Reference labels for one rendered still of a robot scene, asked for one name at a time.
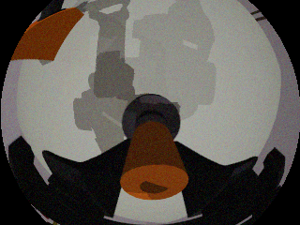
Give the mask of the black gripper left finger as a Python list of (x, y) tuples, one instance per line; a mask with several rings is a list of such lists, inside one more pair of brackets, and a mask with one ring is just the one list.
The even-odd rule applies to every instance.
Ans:
[(105, 217), (113, 218), (117, 199), (120, 196), (120, 179), (131, 139), (124, 139), (112, 149), (89, 160), (78, 162), (58, 157), (50, 151), (42, 151), (42, 156), (52, 173), (60, 179), (82, 188)]

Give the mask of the orange knob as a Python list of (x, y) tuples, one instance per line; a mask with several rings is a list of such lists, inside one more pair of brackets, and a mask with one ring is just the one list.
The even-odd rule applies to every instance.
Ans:
[(183, 191), (188, 174), (173, 136), (158, 121), (136, 127), (130, 142), (120, 187), (143, 200), (161, 200)]

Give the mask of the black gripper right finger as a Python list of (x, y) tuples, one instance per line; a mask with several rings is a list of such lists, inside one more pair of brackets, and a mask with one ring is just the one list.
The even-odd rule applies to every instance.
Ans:
[(250, 157), (232, 165), (220, 165), (180, 142), (174, 143), (187, 170), (188, 183), (181, 194), (188, 218), (201, 214), (230, 181), (254, 169), (258, 162), (258, 157)]

